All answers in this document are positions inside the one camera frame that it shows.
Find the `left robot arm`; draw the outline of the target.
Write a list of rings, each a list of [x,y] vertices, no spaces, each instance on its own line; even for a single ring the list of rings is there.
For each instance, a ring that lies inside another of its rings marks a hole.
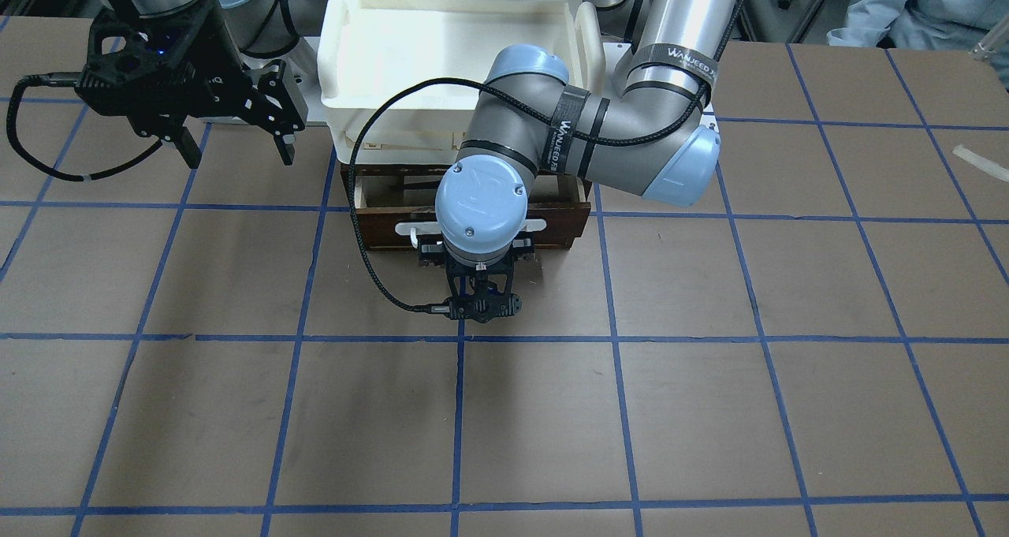
[[[451,295],[423,313],[489,321],[520,308],[514,261],[532,252],[527,215],[539,174],[568,174],[687,207],[706,192],[720,134],[702,123],[742,0],[653,0],[642,34],[616,64],[612,98],[574,87],[539,46],[494,59],[457,159],[434,203],[441,234],[424,245]]]

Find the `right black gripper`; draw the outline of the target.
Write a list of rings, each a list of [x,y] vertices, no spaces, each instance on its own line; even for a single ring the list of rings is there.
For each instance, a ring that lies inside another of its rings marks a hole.
[[[244,68],[219,0],[101,2],[75,86],[92,110],[158,137],[171,121],[238,117],[273,135],[281,162],[292,166],[307,104],[284,62]],[[173,145],[199,168],[203,152],[186,126],[177,126]]]

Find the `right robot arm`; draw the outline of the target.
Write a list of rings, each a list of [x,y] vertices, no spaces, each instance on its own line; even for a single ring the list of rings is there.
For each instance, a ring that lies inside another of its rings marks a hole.
[[[100,0],[76,94],[103,116],[126,117],[140,137],[201,152],[195,119],[239,119],[273,137],[291,166],[307,124],[300,87],[318,78],[307,39],[329,0]]]

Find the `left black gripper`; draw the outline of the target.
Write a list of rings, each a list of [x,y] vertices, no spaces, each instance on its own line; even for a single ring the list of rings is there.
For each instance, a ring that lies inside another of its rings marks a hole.
[[[479,323],[518,314],[522,301],[512,292],[512,279],[519,258],[534,258],[531,236],[517,237],[500,259],[476,263],[473,267],[461,263],[435,236],[422,236],[419,238],[419,264],[442,265],[450,288],[450,296],[442,303],[423,304],[422,311],[444,315],[450,320]]]

